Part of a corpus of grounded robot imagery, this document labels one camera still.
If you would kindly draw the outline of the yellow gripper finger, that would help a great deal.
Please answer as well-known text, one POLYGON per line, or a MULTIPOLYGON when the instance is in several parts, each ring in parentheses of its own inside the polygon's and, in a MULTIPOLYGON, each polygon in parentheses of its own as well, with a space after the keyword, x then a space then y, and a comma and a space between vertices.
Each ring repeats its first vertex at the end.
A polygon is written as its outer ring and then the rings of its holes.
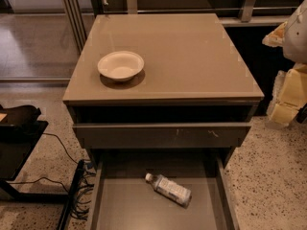
POLYGON ((262 43, 269 47, 282 47, 287 24, 287 21, 280 24, 263 38, 262 43))
POLYGON ((279 71, 268 107, 269 121, 286 127, 306 104, 307 65, 296 63, 288 72, 279 71))

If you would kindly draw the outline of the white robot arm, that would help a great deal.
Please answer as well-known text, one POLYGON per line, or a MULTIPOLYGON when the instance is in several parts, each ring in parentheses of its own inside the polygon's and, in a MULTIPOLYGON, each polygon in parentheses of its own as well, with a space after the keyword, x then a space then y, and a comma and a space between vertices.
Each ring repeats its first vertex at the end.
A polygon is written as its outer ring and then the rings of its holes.
POLYGON ((267 109, 270 127, 287 127, 307 104, 307 0, 287 21, 267 34, 262 43, 281 47, 284 58, 295 64, 289 71, 277 73, 267 109))

